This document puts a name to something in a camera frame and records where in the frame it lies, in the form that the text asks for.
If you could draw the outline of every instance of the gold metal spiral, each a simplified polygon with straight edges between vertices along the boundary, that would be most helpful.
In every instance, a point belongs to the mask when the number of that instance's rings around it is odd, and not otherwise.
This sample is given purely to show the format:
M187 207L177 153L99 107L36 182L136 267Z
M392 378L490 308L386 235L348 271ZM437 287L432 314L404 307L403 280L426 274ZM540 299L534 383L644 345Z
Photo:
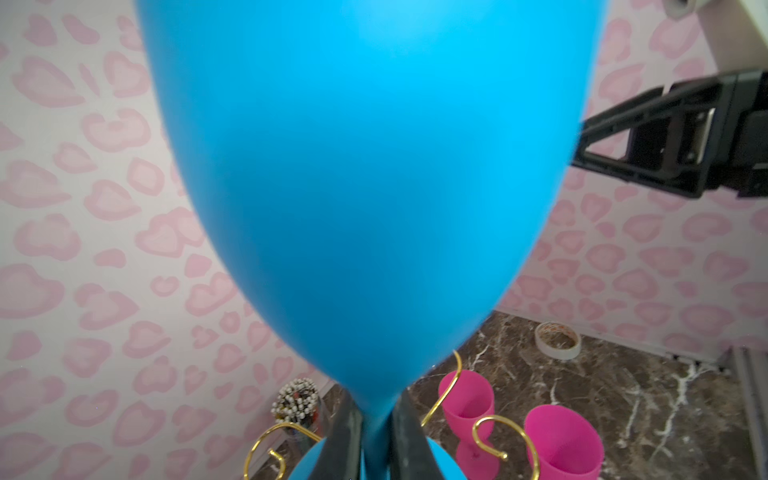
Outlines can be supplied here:
M445 400L445 397L448 396L451 390L453 390L453 387L456 385L456 382L458 382L458 376L462 374L462 358L455 350L453 351L453 356L456 357L456 374L453 376L453 380L451 380L451 384L448 385L448 388L445 389L442 395L440 395L440 398L437 399L437 402L435 402L435 405L433 405L432 408L430 408L427 414L424 416L424 419L422 420L422 427L426 425L431 417L435 414L435 412L437 412L437 409L440 408L440 405L442 404L443 400Z
M294 429L298 430L299 432L302 432L304 435L310 437L315 442L319 442L322 440L321 437L316 435L315 433L311 432L310 430L305 429L298 423L293 422L285 422L285 423L278 423L276 425L272 425L269 427L264 433L262 433L259 438L256 440L256 443L253 444L253 447L251 447L250 452L248 452L248 456L245 458L245 465L243 466L243 480L249 480L248 476L248 467L250 467L250 461L253 459L253 454L256 452L256 449L259 448L259 445L261 445L261 442L270 435L270 433L275 432L279 429ZM279 463L280 463L280 471L277 474L277 479L280 480L283 475L285 475L286 472L286 461L283 458L283 456L274 450L270 449L270 455L272 455Z
M504 460L505 462L508 460L509 455L507 455L507 452L501 452L497 449L494 449L493 447L490 447L483 443L483 441L478 436L478 427L481 423L487 422L488 420L495 420L496 422L501 422L504 425L510 426L517 433L520 434L520 436L525 440L525 444L528 446L528 450L531 451L531 458L533 459L533 473L531 473L531 480L538 480L538 476L541 473L541 464L538 461L538 452L536 451L536 447L533 445L533 441L531 440L531 437L528 436L527 433L525 433L525 430L523 430L520 425L517 423L514 423L512 420L508 419L507 417L502 417L501 415L488 415L481 419L479 419L475 424L472 426L472 438L475 440L475 444L482 449L484 452L488 452L491 455L495 456L496 458L499 458L501 460Z

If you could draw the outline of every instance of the roll of tape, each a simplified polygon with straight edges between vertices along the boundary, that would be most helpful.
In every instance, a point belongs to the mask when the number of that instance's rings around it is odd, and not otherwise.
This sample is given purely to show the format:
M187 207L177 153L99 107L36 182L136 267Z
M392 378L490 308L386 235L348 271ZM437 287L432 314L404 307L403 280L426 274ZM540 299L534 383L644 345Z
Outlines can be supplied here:
M682 18L705 6L710 0L664 0L664 11L669 18Z
M543 335L548 333L562 333L568 338L574 341L574 345L569 349L560 349L551 345L548 345ZM581 352L581 335L579 335L571 327L562 325L561 323L541 323L536 327L534 332L536 338L536 346L542 353L556 360L573 360Z

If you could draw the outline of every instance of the wallpaper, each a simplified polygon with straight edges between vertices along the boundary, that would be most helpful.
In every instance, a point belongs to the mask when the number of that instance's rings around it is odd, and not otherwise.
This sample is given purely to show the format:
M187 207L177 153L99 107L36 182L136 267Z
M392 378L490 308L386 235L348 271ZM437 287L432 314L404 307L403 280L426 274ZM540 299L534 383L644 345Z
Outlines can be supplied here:
M614 1L586 115L714 72L695 16L674 22L660 1ZM619 157L626 141L593 150ZM720 189L689 201L571 169L498 308L658 353L768 351L768 200Z
M311 366L197 222L128 0L0 3L0 478L240 478Z

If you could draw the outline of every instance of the brown marble surface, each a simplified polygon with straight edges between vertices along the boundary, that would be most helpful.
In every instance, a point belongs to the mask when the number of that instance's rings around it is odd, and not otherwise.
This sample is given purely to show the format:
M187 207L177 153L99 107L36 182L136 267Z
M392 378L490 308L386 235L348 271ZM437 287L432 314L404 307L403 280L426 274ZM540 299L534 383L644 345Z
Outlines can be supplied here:
M497 414L522 425L525 415L542 404L579 412L603 439L603 480L756 478L734 378L592 338L583 339L576 359L553 360L536 349L535 326L493 313L458 351L466 369L494 386ZM422 415L437 400L440 379L454 369L451 356L409 387ZM331 411L338 398L335 386L326 395ZM458 439L441 412L425 432L455 453ZM509 454L498 478L530 476L524 443L514 431L496 425L490 441ZM285 445L280 451L289 465L295 463ZM265 465L255 478L275 478L275 471Z

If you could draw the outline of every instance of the wall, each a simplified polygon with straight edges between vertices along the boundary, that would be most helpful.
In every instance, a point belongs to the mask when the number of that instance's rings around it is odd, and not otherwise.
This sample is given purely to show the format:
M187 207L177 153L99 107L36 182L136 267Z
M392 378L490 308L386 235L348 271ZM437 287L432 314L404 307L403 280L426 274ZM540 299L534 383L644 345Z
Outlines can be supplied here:
M587 115L710 73L696 17L667 20L657 0L612 2ZM625 144L619 135L596 150L618 156ZM768 200L721 189L688 201L571 169L499 309L658 353L768 350Z
M237 478L311 370L191 212L135 25L0 4L0 478Z

